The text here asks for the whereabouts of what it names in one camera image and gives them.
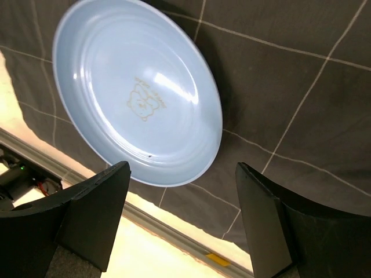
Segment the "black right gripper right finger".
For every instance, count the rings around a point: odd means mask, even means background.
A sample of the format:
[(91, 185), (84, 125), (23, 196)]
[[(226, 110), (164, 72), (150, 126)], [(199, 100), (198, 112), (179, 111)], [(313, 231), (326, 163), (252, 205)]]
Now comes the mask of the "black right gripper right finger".
[(235, 169), (255, 277), (369, 277), (370, 218), (324, 206)]

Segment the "blue plate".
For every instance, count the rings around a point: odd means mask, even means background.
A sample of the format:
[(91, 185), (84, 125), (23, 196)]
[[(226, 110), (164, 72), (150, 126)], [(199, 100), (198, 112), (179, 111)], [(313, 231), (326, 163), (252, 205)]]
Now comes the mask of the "blue plate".
[(78, 133), (141, 183), (201, 177), (221, 144), (216, 82), (190, 37), (142, 1), (78, 1), (54, 35), (53, 73)]

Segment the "dark checked cloth placemat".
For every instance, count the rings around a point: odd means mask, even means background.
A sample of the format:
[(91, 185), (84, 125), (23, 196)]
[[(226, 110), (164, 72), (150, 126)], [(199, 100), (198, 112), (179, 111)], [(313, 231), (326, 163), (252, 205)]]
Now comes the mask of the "dark checked cloth placemat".
[(248, 250), (235, 186), (244, 162), (339, 210), (370, 215), (369, 1), (151, 1), (204, 55), (223, 139), (194, 183), (131, 192)]

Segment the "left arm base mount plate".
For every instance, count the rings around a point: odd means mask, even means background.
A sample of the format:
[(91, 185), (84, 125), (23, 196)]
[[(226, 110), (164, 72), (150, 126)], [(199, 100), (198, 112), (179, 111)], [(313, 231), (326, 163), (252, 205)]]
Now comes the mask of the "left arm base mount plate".
[(36, 188), (44, 196), (62, 190), (61, 179), (31, 160), (1, 145), (1, 211), (11, 211), (14, 203)]

